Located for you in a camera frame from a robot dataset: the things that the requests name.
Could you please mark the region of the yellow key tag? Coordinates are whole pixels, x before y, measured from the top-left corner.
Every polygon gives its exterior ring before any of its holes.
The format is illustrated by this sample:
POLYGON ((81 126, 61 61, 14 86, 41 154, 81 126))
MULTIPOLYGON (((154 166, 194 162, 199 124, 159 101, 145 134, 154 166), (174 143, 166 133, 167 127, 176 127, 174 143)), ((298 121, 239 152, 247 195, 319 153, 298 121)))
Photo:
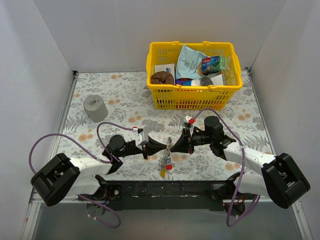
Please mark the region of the yellow key tag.
POLYGON ((164 179, 166 177, 166 170, 165 169, 161 169, 160 170, 160 176, 164 179))

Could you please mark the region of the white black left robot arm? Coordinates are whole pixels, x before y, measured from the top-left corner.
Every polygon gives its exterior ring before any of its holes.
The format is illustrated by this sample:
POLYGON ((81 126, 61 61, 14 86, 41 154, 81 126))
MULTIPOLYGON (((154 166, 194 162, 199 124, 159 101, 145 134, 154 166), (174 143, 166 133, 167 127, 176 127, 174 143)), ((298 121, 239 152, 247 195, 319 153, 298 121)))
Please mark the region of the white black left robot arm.
POLYGON ((121 158, 141 154, 147 159, 166 147, 145 132, 136 134, 135 139, 128 142, 117 134, 98 156, 73 158, 58 153, 35 173, 30 183, 48 207, 72 195, 84 194, 101 200, 107 193, 102 176, 115 173, 123 165, 121 158))

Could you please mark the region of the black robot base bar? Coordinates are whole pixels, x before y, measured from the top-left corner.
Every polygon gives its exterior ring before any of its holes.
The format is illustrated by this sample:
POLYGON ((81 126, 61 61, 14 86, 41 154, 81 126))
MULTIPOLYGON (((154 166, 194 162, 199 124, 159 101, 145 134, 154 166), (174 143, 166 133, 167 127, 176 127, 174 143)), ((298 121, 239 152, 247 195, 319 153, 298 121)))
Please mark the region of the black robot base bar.
POLYGON ((228 180, 103 181, 94 194, 85 197, 122 210, 224 211, 235 186, 228 180))

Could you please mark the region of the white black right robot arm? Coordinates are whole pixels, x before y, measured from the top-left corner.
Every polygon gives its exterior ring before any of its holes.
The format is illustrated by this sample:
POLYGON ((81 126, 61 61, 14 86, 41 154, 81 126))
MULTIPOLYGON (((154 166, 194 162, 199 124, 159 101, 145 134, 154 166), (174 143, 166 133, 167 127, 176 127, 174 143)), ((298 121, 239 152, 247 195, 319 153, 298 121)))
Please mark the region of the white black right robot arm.
POLYGON ((179 140, 171 147, 172 153, 193 154, 196 146, 208 145, 212 153, 223 160, 244 164, 254 175, 237 172, 213 192, 237 199, 243 194, 269 197, 277 206, 287 209, 311 189, 294 159, 287 153, 265 154, 244 147, 239 140, 225 134, 217 116, 204 119, 204 130, 193 126, 194 119, 184 121, 179 140))

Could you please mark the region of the red key tag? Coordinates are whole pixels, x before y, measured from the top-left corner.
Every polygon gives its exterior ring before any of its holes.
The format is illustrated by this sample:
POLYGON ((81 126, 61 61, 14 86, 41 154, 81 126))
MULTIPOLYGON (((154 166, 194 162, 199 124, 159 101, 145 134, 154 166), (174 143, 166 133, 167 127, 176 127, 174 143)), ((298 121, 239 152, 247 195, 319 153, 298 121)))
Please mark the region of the red key tag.
POLYGON ((173 166, 171 164, 166 165, 165 167, 167 170, 171 170, 173 168, 173 166))

